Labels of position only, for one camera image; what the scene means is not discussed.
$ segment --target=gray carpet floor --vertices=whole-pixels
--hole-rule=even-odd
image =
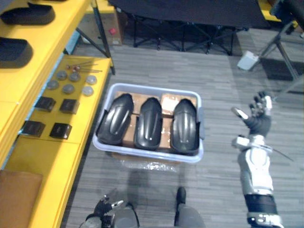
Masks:
[[[238,48],[242,52],[257,53],[275,34],[259,29],[240,32]],[[284,43],[291,59],[303,62],[304,46],[299,34],[286,38],[294,41]],[[231,147],[231,140],[239,134],[247,135],[248,130],[230,108],[237,106],[249,112],[247,104],[258,91],[275,94],[288,82],[268,80],[261,64],[253,71],[242,71],[237,67],[239,56],[218,55],[212,51],[206,55],[123,45],[111,47],[111,53],[116,75],[109,75],[106,89],[123,82],[191,90],[201,96],[206,131],[204,157],[196,164],[160,163],[157,170],[148,163],[112,158],[88,141],[61,227],[79,227],[102,195],[113,188],[136,206],[142,226],[172,225],[179,186],[186,188],[187,204],[200,212],[208,228],[249,227],[239,180],[239,151]],[[90,45],[81,44],[74,54],[100,56]],[[281,56],[274,51],[269,58],[281,59]],[[294,90],[302,93],[288,93],[274,102],[273,124],[266,143],[294,160],[274,152],[270,173],[285,227],[303,228],[303,85]]]

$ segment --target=metal rod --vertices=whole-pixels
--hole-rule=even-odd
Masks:
[[[281,96],[282,94],[287,93],[289,90],[291,90],[292,88],[294,88],[295,86],[299,85],[299,84],[303,84],[303,75],[299,76],[296,80],[294,80],[293,82],[291,82],[286,88],[282,89],[275,97],[273,97],[272,99],[275,101],[277,100],[277,98],[279,96]]]
[[[103,24],[102,24],[102,21],[101,21],[99,9],[98,9],[98,4],[97,4],[96,0],[92,0],[91,2],[92,2],[93,12],[94,12],[94,15],[95,15],[96,24],[97,24],[97,27],[98,27],[98,30],[99,30],[99,33],[100,33],[101,40],[103,41],[104,48],[105,48],[106,57],[111,58],[111,62],[112,62],[111,71],[112,71],[112,74],[115,75],[115,67],[114,67],[112,57],[111,57],[109,44],[108,44],[108,41],[107,41],[106,36],[105,36],[105,30],[104,30],[104,27],[103,27]]]
[[[293,67],[293,64],[291,63],[290,58],[288,57],[287,53],[285,52],[281,42],[277,41],[276,46],[279,49],[279,51],[281,52],[281,54],[284,58],[284,61],[286,63],[286,66],[291,73],[291,76],[293,77],[293,79],[297,79],[299,77],[299,74],[298,74],[297,70]]]
[[[76,28],[76,31],[80,33],[81,36],[86,38],[95,48],[97,48],[101,53],[103,53],[107,58],[110,58],[108,54],[100,48],[98,44],[96,44],[90,37],[88,37],[83,31],[81,31],[79,28]]]
[[[69,53],[68,53],[68,51],[67,51],[67,49],[66,49],[66,48],[65,48],[65,49],[63,49],[63,54],[69,55]]]
[[[264,46],[264,47],[260,50],[259,58],[261,58],[261,57],[266,57],[267,55],[269,55],[270,52],[268,52],[268,51],[270,50],[271,46],[272,46],[273,44],[275,44],[276,41],[279,40],[279,39],[281,38],[281,35],[282,35],[283,33],[285,33],[285,32],[288,30],[288,28],[292,25],[292,23],[293,23],[293,22],[291,21],[290,23],[286,24],[286,25],[281,29],[281,31],[280,31],[275,37],[273,37],[273,38],[271,39],[271,41],[269,41],[268,44],[267,44],[266,46]]]

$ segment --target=robotic hand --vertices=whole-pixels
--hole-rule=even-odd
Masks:
[[[117,193],[114,189],[110,193],[104,195],[95,206],[93,214],[86,217],[86,220],[81,224],[80,228],[110,228],[112,223],[112,217],[105,215],[114,208],[117,208],[123,204],[123,200],[111,203],[111,197]]]
[[[266,92],[258,95],[254,97],[255,102],[249,105],[251,116],[236,107],[231,109],[250,130],[248,138],[240,135],[232,141],[232,145],[241,151],[237,161],[248,208],[247,222],[253,228],[284,228],[276,210],[269,174],[272,148],[265,145],[265,137],[271,126],[272,101]]]

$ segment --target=yellow shelf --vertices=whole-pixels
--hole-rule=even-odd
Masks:
[[[50,113],[34,111],[30,120],[42,121],[46,127],[40,138],[20,136],[5,167],[11,171],[27,171],[43,175],[42,185],[33,208],[29,228],[58,228],[73,185],[79,161],[92,126],[93,118],[106,82],[111,60],[93,57],[64,56],[57,71],[64,70],[67,64],[92,61],[93,69],[102,70],[99,73],[81,73],[81,80],[71,82],[68,79],[60,81],[56,90],[45,90],[43,96],[52,97],[56,104]],[[81,94],[86,76],[95,75],[97,83],[92,96]],[[64,95],[61,88],[71,83],[75,92]],[[64,114],[59,111],[64,98],[77,99],[80,103],[76,114]],[[67,140],[57,140],[49,137],[55,122],[68,123],[72,126]]]
[[[38,2],[54,8],[56,16],[51,23],[43,26],[12,26],[0,20],[0,37],[26,39],[33,48],[33,57],[23,68],[0,69],[0,166],[90,0]],[[16,0],[6,10],[26,5],[27,0]]]
[[[258,0],[258,4],[266,20],[281,21],[278,18],[276,18],[276,16],[270,15],[271,5],[267,0]]]
[[[115,12],[114,6],[109,5],[109,2],[107,0],[96,0],[96,1],[97,1],[97,5],[98,5],[98,9],[99,9],[100,13],[114,13]],[[93,8],[91,6],[89,6],[86,9],[86,13],[87,14],[93,13]]]

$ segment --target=plastic bin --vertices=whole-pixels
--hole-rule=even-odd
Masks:
[[[136,148],[128,148],[128,147],[123,147],[123,146],[113,146],[113,145],[103,144],[98,141],[98,138],[97,138],[96,132],[95,132],[95,134],[93,136],[93,144],[97,149],[99,149],[101,151],[117,152],[120,154],[128,154],[128,155],[135,155],[135,156],[141,156],[141,157],[149,157],[149,158],[187,162],[187,163],[196,163],[202,159],[203,154],[204,154],[203,139],[205,137],[205,133],[204,133],[202,101],[201,101],[200,96],[197,93],[191,92],[191,91],[185,91],[185,90],[177,90],[177,89],[166,89],[166,88],[157,88],[157,87],[142,86],[142,85],[116,83],[110,87],[110,89],[107,93],[107,98],[105,100],[103,109],[98,118],[97,127],[99,126],[99,124],[102,120],[104,111],[109,110],[109,108],[111,107],[112,101],[115,98],[115,94],[118,91],[123,91],[123,92],[127,92],[127,93],[140,93],[140,94],[146,94],[146,95],[154,95],[154,96],[158,96],[159,98],[161,98],[162,94],[165,94],[165,93],[196,97],[196,99],[197,99],[197,121],[200,122],[200,127],[199,127],[199,136],[200,136],[199,143],[200,144],[199,144],[198,153],[193,156],[188,156],[188,155],[181,155],[181,154],[174,154],[174,153],[148,151],[148,150],[141,150],[141,149],[136,149]]]

